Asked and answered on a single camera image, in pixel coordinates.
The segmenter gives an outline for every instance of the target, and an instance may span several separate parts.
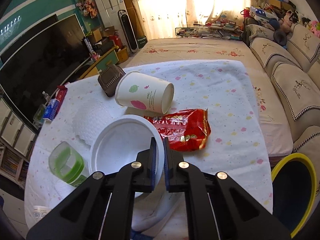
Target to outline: metal screw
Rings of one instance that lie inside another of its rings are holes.
[[[134,169],[140,168],[142,164],[140,162],[133,162],[131,163],[131,167]]]
[[[94,179],[101,179],[101,178],[103,177],[103,174],[102,174],[102,172],[97,171],[97,172],[95,172],[95,173],[92,175],[92,177],[93,177]]]
[[[189,167],[189,163],[187,163],[187,162],[180,162],[180,163],[179,163],[179,167],[180,167],[180,168],[183,168],[183,169],[186,169],[186,168]]]
[[[225,172],[220,171],[220,172],[218,172],[217,177],[219,179],[226,179],[228,177],[228,175]]]

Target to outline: table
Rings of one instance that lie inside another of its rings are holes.
[[[206,148],[184,155],[185,160],[197,165],[203,172],[215,174],[218,171],[226,171],[269,212],[272,212],[271,171],[263,135],[258,119],[255,117],[258,114],[255,95],[241,62],[234,61],[234,64],[237,71],[244,70],[240,81],[245,80],[245,82],[232,83],[230,75],[227,74],[228,66],[232,62],[188,60],[137,66],[124,70],[126,72],[138,70],[173,82],[175,96],[169,113],[188,108],[208,108],[208,120],[212,133]],[[233,89],[226,92],[225,87],[231,86]],[[98,84],[97,76],[68,84],[67,87],[68,92],[58,115],[52,123],[45,123],[42,127],[31,156],[25,190],[28,227],[35,224],[32,216],[34,205],[53,208],[64,197],[63,187],[61,184],[58,186],[60,180],[50,173],[47,163],[48,156],[54,147],[64,140],[80,152],[85,160],[90,159],[90,146],[80,140],[71,127],[72,117],[84,101],[95,98],[104,102],[113,118],[123,114],[150,115],[147,111],[141,112],[139,109],[117,105],[114,98],[108,98],[105,95]],[[223,93],[228,93],[229,97],[234,98],[242,95],[241,90],[248,90],[252,110],[249,112],[248,108],[246,109],[248,114],[240,114],[241,109],[247,107],[244,98],[238,98],[233,105],[224,104],[221,93],[217,92],[220,87]],[[169,222],[160,232],[159,239],[164,236],[164,232],[175,234],[178,232],[179,237],[187,236],[183,204],[179,206]]]

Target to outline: floral curtain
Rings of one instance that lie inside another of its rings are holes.
[[[146,36],[150,39],[174,38],[175,28],[226,15],[241,25],[240,12],[251,5],[264,6],[265,0],[137,0]]]

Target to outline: white paper cup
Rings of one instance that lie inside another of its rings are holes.
[[[118,83],[115,100],[121,106],[165,114],[171,106],[173,94],[172,83],[131,71]]]

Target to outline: sofa cushion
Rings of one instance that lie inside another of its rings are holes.
[[[288,34],[287,51],[295,57],[304,72],[308,72],[320,52],[320,39],[300,24],[294,24]]]
[[[316,62],[311,66],[310,70],[308,71],[309,77],[312,81],[317,85],[320,89],[320,60],[317,59]]]
[[[309,126],[320,126],[320,90],[307,73],[277,62],[271,82],[281,99],[294,142]]]
[[[247,31],[251,32],[251,35],[249,37],[250,43],[257,37],[267,38],[268,40],[273,41],[274,31],[267,29],[263,26],[259,26],[256,24],[250,24],[247,26]]]
[[[298,140],[293,144],[293,152],[306,155],[316,170],[317,186],[320,185],[320,127],[308,127]]]
[[[294,64],[300,68],[299,63],[289,52],[268,39],[255,38],[250,45],[250,49],[269,77],[271,77],[275,63],[278,61]]]

